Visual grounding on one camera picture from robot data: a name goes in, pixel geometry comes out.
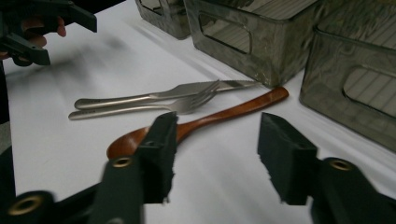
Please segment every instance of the knife blade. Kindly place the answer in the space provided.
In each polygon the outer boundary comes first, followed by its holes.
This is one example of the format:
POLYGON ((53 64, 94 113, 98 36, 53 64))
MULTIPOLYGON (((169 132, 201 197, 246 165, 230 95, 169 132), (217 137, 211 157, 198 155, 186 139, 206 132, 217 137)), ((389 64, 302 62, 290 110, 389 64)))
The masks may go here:
MULTIPOLYGON (((214 82, 216 81, 186 83, 178 85, 169 91, 158 91, 135 96, 107 99, 78 99, 75 102, 75 108, 95 109, 112 105, 142 104, 161 100, 176 99, 197 94, 214 82)), ((219 82, 219 88, 217 89, 217 92, 239 90, 259 85, 261 85, 260 82, 250 80, 224 80, 219 82)))

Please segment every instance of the white table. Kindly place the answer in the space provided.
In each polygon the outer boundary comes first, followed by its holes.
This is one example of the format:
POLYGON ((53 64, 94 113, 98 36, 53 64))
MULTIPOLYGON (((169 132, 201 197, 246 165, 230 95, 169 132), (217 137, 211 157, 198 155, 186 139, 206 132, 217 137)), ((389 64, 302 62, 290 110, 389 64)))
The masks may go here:
MULTIPOLYGON (((16 190, 43 189, 62 200, 102 178, 106 148, 166 111, 70 121, 81 97, 107 98, 165 91, 177 84, 248 79, 143 21, 134 1, 97 14, 98 33, 72 24, 67 37, 48 35, 52 65, 6 61, 16 190)), ((319 148, 318 157, 358 165, 378 191, 396 198, 396 155, 298 101, 304 73, 289 81, 290 97, 265 112, 288 120, 319 148)), ((239 105, 258 87, 218 94, 179 123, 239 105)), ((178 150, 170 203, 146 205, 147 223, 311 223, 308 206, 280 203, 256 153, 261 112, 205 128, 178 150)))

